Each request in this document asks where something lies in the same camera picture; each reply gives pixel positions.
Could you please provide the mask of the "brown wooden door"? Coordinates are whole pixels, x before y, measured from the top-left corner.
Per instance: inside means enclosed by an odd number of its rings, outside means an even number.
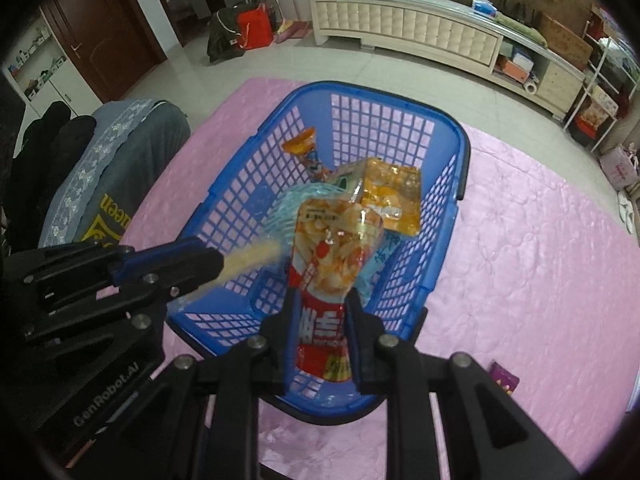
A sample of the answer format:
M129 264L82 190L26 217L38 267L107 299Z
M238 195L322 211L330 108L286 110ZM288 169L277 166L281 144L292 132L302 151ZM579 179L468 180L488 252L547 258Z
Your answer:
M137 0L44 0L65 54L96 96L115 101L166 60Z

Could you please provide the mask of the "white slippers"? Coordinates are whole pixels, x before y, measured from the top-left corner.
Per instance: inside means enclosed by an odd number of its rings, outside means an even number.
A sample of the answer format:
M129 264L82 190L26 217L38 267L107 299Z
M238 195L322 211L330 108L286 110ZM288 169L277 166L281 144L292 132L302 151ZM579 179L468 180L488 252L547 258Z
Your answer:
M618 215L623 222L626 231L633 236L637 235L636 215L634 214L634 202L625 191L617 192Z

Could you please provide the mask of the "red peanut snack bag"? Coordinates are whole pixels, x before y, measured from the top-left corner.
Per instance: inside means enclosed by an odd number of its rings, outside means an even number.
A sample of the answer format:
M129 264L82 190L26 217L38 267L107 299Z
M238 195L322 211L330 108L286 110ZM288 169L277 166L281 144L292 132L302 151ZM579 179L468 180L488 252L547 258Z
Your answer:
M300 291L296 366L326 382L352 377L345 336L345 299L381 243L382 218L338 198L299 207L288 284Z

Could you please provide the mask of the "orange snack stick pack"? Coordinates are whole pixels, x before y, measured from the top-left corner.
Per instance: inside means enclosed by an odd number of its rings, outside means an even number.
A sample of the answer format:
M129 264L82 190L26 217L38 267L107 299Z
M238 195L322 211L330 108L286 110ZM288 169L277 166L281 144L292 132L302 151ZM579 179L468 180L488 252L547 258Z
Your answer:
M312 182L326 182L331 171L323 165L317 150L316 129L309 127L281 145L282 151L294 156Z

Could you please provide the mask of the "dark backpack on floor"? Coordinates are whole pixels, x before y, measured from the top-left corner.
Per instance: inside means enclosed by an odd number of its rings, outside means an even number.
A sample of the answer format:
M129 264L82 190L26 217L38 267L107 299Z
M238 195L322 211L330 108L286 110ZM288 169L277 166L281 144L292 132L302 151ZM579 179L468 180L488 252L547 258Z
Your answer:
M241 39L238 12L233 8L218 10L209 22L206 48L209 62L217 63L243 56Z

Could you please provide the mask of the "purple chip packet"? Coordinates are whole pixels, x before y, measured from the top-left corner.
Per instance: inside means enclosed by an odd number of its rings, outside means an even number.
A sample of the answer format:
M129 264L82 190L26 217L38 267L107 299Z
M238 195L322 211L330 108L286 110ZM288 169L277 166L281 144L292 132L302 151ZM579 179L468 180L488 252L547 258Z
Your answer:
M488 367L488 374L491 379L509 396L518 388L520 378L509 372L498 362L492 361Z

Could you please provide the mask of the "orange yellow snack pouch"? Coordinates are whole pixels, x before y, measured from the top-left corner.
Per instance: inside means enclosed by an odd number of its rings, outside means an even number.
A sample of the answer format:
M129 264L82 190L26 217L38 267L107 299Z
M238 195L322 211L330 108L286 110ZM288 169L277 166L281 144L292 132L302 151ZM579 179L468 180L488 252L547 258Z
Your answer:
M416 236L421 222L421 173L370 157L364 161L360 203L373 209L386 230Z

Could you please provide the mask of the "red shopping bag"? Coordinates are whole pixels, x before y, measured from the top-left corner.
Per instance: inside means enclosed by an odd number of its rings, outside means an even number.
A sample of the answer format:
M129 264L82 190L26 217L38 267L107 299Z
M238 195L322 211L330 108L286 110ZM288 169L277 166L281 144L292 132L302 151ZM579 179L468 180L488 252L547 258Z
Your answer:
M263 3L258 4L253 10L240 13L238 25L240 30L239 46L244 51L269 47L273 42L267 7Z

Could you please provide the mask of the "pink quilted tablecloth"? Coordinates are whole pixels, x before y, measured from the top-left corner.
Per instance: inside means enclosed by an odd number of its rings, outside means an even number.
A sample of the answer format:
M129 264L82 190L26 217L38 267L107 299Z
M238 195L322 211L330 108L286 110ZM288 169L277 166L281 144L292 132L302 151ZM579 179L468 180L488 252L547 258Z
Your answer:
M122 237L174 240L232 155L298 81L244 82L194 130ZM512 398L579 470L616 433L639 368L639 247L535 159L465 125L469 180L418 348L518 376ZM260 406L260 460L293 479L384 479L386 409L318 427Z

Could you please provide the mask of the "cardboard box on cabinet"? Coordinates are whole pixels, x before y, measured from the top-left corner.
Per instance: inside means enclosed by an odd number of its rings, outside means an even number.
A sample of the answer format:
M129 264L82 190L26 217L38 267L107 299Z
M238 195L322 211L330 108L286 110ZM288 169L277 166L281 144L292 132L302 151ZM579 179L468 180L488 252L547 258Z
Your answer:
M547 14L541 14L537 30L547 40L548 48L552 52L578 70L584 70L588 66L593 47L566 26Z

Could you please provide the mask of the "clear wafer cracker pack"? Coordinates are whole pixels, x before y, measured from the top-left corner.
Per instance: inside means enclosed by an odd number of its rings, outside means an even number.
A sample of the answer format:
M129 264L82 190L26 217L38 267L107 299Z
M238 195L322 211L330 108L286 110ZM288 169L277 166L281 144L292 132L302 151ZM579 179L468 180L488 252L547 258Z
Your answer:
M184 309L188 304L201 299L212 289L227 284L247 272L277 262L284 253L284 246L273 238L262 238L246 246L236 248L224 257L224 267L213 280L201 284L193 292L179 296L168 302L168 312L174 313Z

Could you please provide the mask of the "light blue clear snack bag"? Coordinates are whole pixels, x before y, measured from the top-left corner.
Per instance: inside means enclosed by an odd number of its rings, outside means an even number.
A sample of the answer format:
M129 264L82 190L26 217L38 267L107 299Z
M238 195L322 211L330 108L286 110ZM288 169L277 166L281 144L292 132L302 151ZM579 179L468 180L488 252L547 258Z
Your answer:
M285 190L272 204L262 222L262 230L282 247L290 247L294 240L299 207L305 200L320 197L326 192L323 183L296 184Z

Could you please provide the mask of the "white tv cabinet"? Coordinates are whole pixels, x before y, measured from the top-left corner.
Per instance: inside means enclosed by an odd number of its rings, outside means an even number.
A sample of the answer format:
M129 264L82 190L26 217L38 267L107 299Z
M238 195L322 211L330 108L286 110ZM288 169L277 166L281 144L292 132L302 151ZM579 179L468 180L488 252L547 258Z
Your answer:
M309 0L314 40L358 39L508 89L562 120L585 75L533 38L450 0Z

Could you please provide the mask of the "green cracker pack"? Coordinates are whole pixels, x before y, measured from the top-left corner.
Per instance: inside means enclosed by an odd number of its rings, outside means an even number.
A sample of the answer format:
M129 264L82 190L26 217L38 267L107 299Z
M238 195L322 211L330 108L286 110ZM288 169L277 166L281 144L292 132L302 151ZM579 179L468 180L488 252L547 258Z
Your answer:
M362 191L366 169L367 162L364 159L344 164L326 177L326 184L336 186L351 200L356 200Z

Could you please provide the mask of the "blue plastic basket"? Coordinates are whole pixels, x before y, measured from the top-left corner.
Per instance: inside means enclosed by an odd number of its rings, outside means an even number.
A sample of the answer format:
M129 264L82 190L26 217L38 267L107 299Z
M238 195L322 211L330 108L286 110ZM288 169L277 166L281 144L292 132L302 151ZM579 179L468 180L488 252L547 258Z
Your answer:
M236 152L184 228L230 254L274 240L273 263L180 300L170 325L220 356L303 295L295 376L273 404L316 425L352 422L380 399L352 381L346 299L415 340L465 193L470 141L438 108L334 81L290 93Z

